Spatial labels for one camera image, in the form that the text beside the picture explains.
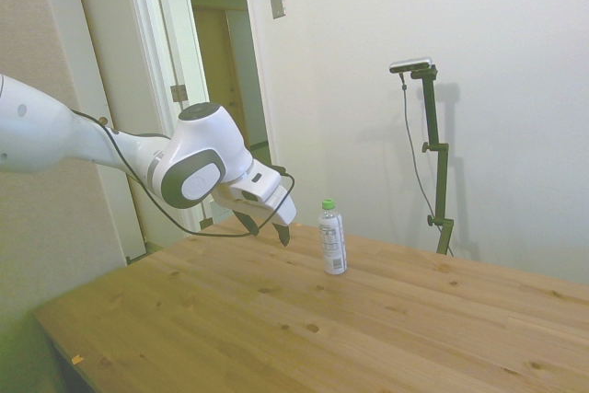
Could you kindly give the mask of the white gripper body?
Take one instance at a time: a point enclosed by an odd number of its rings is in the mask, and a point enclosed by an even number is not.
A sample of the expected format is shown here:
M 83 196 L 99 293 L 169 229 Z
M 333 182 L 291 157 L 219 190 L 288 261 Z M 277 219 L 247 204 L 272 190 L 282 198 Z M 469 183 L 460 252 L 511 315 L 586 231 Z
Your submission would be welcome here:
M 244 196 L 239 198 L 230 196 L 225 187 L 219 186 L 213 190 L 212 195 L 219 205 L 234 213 L 246 214 L 264 220 L 275 212 L 271 222 L 276 225 L 289 226 L 295 219 L 296 209 L 292 198 L 286 193 L 286 188 L 278 185 L 264 202 L 254 202 L 247 200 Z

